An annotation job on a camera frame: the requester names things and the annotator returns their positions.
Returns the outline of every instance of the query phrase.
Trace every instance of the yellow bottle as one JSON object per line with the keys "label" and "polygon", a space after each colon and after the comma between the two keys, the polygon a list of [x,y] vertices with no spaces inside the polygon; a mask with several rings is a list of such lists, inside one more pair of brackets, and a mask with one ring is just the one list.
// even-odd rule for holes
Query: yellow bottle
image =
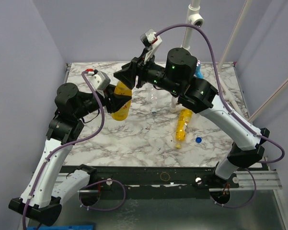
{"label": "yellow bottle", "polygon": [[192,114],[193,112],[189,109],[181,110],[179,120],[178,120],[177,130],[176,130],[176,141],[177,141],[176,148],[177,149],[180,149],[181,143],[185,141],[187,125],[192,118]]}
{"label": "yellow bottle", "polygon": [[[132,96],[132,90],[119,81],[114,89],[114,93],[118,95]],[[112,118],[116,121],[123,121],[127,118],[129,113],[129,108],[131,105],[131,100],[128,101],[123,107],[121,107],[117,112],[112,113]]]}

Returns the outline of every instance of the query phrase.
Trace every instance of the wall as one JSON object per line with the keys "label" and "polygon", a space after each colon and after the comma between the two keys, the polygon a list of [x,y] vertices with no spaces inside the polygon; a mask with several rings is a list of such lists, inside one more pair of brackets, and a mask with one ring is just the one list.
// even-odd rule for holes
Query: wall
{"label": "wall", "polygon": [[[273,0],[237,63],[246,103],[252,114],[288,78],[288,0]],[[255,120],[286,150],[276,168],[288,202],[288,88]],[[280,151],[264,144],[271,159]]]}
{"label": "wall", "polygon": [[[253,0],[249,15],[238,34],[227,61],[236,61],[271,0]],[[150,28],[184,23],[191,0],[34,0],[59,51],[68,62],[127,61],[138,56],[139,37]],[[219,60],[227,45],[245,0],[203,0],[203,27]],[[184,28],[162,35],[157,60],[179,47]],[[211,61],[204,39],[194,32],[191,52],[201,61]]]}
{"label": "wall", "polygon": [[40,159],[65,69],[32,0],[0,1],[0,230],[20,222],[8,204]]}

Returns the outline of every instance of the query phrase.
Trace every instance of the purple cable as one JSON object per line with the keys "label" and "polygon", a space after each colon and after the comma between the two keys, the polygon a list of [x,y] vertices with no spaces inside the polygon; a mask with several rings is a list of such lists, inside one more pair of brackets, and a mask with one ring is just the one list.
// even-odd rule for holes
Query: purple cable
{"label": "purple cable", "polygon": [[[79,139],[79,140],[75,140],[75,141],[72,141],[72,142],[69,142],[69,143],[66,143],[64,145],[61,145],[59,147],[57,147],[56,149],[54,149],[52,152],[50,152],[50,154],[46,157],[46,162],[44,162],[40,168],[40,170],[38,171],[38,174],[36,176],[36,179],[33,183],[33,186],[32,186],[32,189],[31,189],[31,192],[29,193],[29,196],[33,196],[33,193],[34,193],[34,190],[37,186],[37,183],[39,181],[39,178],[40,176],[42,175],[43,173],[43,170],[46,166],[46,164],[48,163],[48,160],[53,156],[53,154],[55,154],[57,151],[61,150],[62,148],[66,147],[66,146],[69,146],[69,145],[74,145],[74,144],[77,144],[77,143],[80,143],[80,142],[83,142],[83,141],[86,141],[86,140],[89,140],[93,137],[95,137],[98,133],[100,133],[100,131],[102,130],[103,126],[104,126],[104,108],[102,106],[102,103],[96,93],[96,91],[94,90],[94,88],[92,87],[91,83],[88,81],[88,79],[86,78],[85,74],[88,73],[87,71],[84,71],[82,72],[82,77],[84,79],[84,81],[86,82],[86,84],[88,85],[88,87],[90,88],[90,90],[92,91],[92,94],[94,95],[99,107],[100,107],[100,111],[101,111],[101,124],[100,124],[100,127],[99,129],[94,132],[92,135],[88,136],[88,137],[85,137],[83,139]],[[26,216],[26,213],[27,213],[27,210],[28,210],[28,207],[29,207],[29,203],[30,203],[30,200],[31,199],[27,199],[27,202],[25,203],[24,205],[24,209],[23,209],[23,230],[27,230],[27,227],[26,227],[26,223],[25,223],[25,216]]]}
{"label": "purple cable", "polygon": [[[193,28],[195,30],[197,30],[202,36],[203,38],[205,39],[206,43],[207,43],[207,46],[209,47],[209,50],[210,50],[210,53],[211,53],[211,58],[212,58],[212,63],[213,63],[213,69],[214,69],[214,72],[215,72],[215,77],[216,77],[216,82],[217,82],[217,87],[218,87],[218,90],[219,90],[219,97],[220,97],[220,100],[221,102],[223,103],[223,105],[226,107],[226,109],[229,111],[229,113],[232,112],[232,110],[230,109],[230,107],[228,106],[226,100],[224,99],[224,96],[222,95],[222,90],[221,90],[221,85],[220,85],[220,81],[219,81],[219,73],[217,71],[217,67],[216,67],[216,61],[215,61],[215,57],[214,57],[214,53],[213,53],[213,49],[212,49],[212,45],[210,43],[210,41],[208,40],[207,36],[205,35],[205,33],[198,27],[198,26],[195,26],[195,25],[191,25],[191,24],[186,24],[186,23],[181,23],[181,24],[176,24],[176,25],[171,25],[171,26],[168,26],[160,31],[158,31],[155,36],[159,36],[161,34],[163,34],[164,32],[168,31],[168,30],[171,30],[173,28],[177,28],[177,27],[190,27],[190,28]],[[255,131],[253,131],[245,122],[243,122],[235,113],[232,113],[232,116],[241,124],[243,125],[249,132],[251,132],[253,135],[256,135],[257,136],[257,133]],[[275,160],[272,160],[272,161],[259,161],[259,163],[265,163],[265,164],[269,164],[269,163],[275,163],[275,162],[278,162],[280,160],[282,160],[284,158],[284,155],[285,155],[285,151],[284,149],[279,145],[277,144],[276,142],[274,142],[273,140],[269,139],[269,138],[266,138],[262,135],[258,135],[258,137],[272,143],[273,145],[277,146],[280,150],[281,150],[281,156],[278,158],[278,159],[275,159]]]}
{"label": "purple cable", "polygon": [[240,207],[244,207],[244,206],[246,206],[246,205],[248,205],[248,204],[250,204],[250,203],[252,202],[252,200],[255,198],[255,195],[256,195],[256,193],[257,193],[257,184],[256,184],[255,179],[254,179],[254,176],[253,176],[253,174],[250,172],[250,170],[248,170],[248,169],[245,169],[245,170],[250,174],[251,178],[253,179],[254,190],[253,190],[253,195],[252,195],[252,197],[251,197],[246,203],[244,203],[244,204],[242,204],[242,205],[237,205],[237,206],[222,205],[222,204],[216,202],[216,201],[213,199],[213,197],[211,197],[211,199],[214,201],[214,203],[215,203],[216,205],[221,206],[221,207],[226,207],[226,208],[240,208]]}
{"label": "purple cable", "polygon": [[92,206],[85,206],[85,205],[83,204],[82,200],[81,200],[81,196],[79,196],[79,200],[80,200],[80,202],[81,202],[81,205],[82,205],[83,207],[89,208],[89,209],[91,209],[91,210],[103,211],[103,212],[114,211],[114,210],[120,208],[120,207],[124,204],[124,202],[125,202],[125,200],[126,200],[126,190],[125,190],[124,185],[123,185],[121,182],[119,182],[119,181],[117,181],[117,180],[103,180],[103,181],[97,181],[97,182],[95,182],[95,183],[93,183],[93,184],[90,184],[90,185],[88,185],[88,186],[85,186],[84,188],[89,188],[89,187],[92,187],[92,186],[94,186],[94,185],[101,184],[101,183],[103,183],[103,182],[108,182],[108,181],[116,182],[116,183],[118,183],[118,184],[123,188],[124,197],[123,197],[123,200],[121,201],[121,203],[120,203],[119,205],[117,205],[116,207],[113,207],[113,208],[109,208],[109,209],[96,208],[96,207],[92,207]]}

